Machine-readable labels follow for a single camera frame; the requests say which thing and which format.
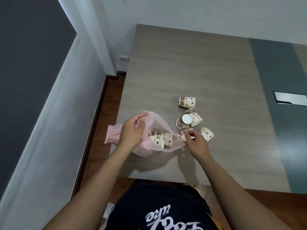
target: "right hand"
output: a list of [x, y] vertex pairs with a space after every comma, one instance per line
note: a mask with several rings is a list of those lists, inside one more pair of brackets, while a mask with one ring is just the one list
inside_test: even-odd
[[184, 131], [184, 134], [187, 140], [188, 149], [195, 159], [197, 159], [199, 162], [200, 160], [204, 160], [206, 162], [208, 159], [212, 159], [207, 142], [199, 132], [195, 130], [188, 130]]

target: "table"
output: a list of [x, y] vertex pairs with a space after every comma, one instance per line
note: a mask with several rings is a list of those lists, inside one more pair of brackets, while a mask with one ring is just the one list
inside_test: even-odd
[[[244, 188], [290, 192], [248, 38], [138, 24], [117, 124], [154, 111], [177, 132], [180, 96], [196, 97], [213, 158]], [[130, 154], [120, 176], [209, 184], [186, 147]]]

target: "wooden floor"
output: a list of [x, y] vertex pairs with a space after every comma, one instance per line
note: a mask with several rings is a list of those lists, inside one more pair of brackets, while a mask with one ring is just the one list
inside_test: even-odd
[[[121, 77], [119, 81], [109, 81], [85, 171], [83, 177], [80, 178], [82, 179], [81, 187], [109, 156], [110, 143], [104, 144], [104, 141], [108, 125], [116, 123], [124, 82], [124, 77]], [[117, 178], [109, 202], [115, 204], [133, 182], [134, 179], [132, 178]], [[293, 230], [307, 229], [307, 195], [251, 189], [247, 191]], [[225, 229], [230, 229], [212, 188], [205, 185], [201, 186], [201, 195], [210, 206], [213, 217], [220, 221]]]

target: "pink plastic bag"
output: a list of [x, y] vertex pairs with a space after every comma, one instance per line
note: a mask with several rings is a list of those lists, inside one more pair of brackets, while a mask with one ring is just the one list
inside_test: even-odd
[[[144, 111], [148, 112], [148, 115], [144, 118], [138, 120], [136, 126], [139, 125], [141, 120], [145, 121], [145, 128], [143, 132], [142, 141], [140, 142], [139, 146], [137, 146], [132, 152], [139, 156], [149, 156], [150, 154], [156, 151], [164, 151], [164, 152], [172, 152], [175, 151], [183, 146], [185, 143], [177, 136], [175, 132], [171, 130], [167, 122], [161, 118], [158, 114], [151, 112], [151, 111]], [[172, 133], [173, 134], [173, 143], [171, 147], [164, 147], [163, 149], [159, 148], [155, 145], [155, 143], [148, 139], [147, 130], [151, 128], [157, 133]], [[122, 124], [108, 126], [108, 132], [106, 133], [106, 140], [104, 143], [113, 142], [118, 144], [120, 132], [122, 130]]]

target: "baseboard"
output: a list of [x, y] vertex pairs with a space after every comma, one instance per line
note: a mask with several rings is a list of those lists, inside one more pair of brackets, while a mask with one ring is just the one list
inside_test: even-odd
[[92, 123], [90, 133], [89, 133], [88, 138], [87, 138], [87, 142], [86, 142], [85, 150], [84, 150], [84, 153], [83, 153], [82, 161], [81, 161], [81, 164], [80, 164], [80, 167], [79, 167], [77, 179], [75, 181], [75, 186], [74, 186], [74, 189], [73, 189], [72, 194], [71, 194], [71, 198], [74, 197], [76, 193], [78, 193], [78, 191], [80, 190], [80, 187], [81, 187], [81, 182], [82, 182], [82, 178], [83, 178], [83, 175], [84, 175], [84, 170], [85, 170], [85, 166], [86, 166], [86, 163], [87, 163], [88, 155], [90, 153], [91, 144], [93, 142], [93, 137], [94, 137], [95, 129], [96, 129], [96, 126], [97, 126], [99, 114], [100, 114], [100, 111], [101, 111], [101, 107], [102, 107], [102, 104], [103, 104], [104, 97], [106, 95], [106, 88], [108, 87], [109, 81], [118, 81], [119, 77], [126, 77], [126, 72], [117, 71], [116, 76], [106, 75], [106, 77], [105, 77], [103, 88], [102, 88], [101, 95], [100, 95], [100, 98], [99, 98], [99, 102], [98, 102], [96, 112], [95, 112], [95, 115], [94, 115], [93, 123]]

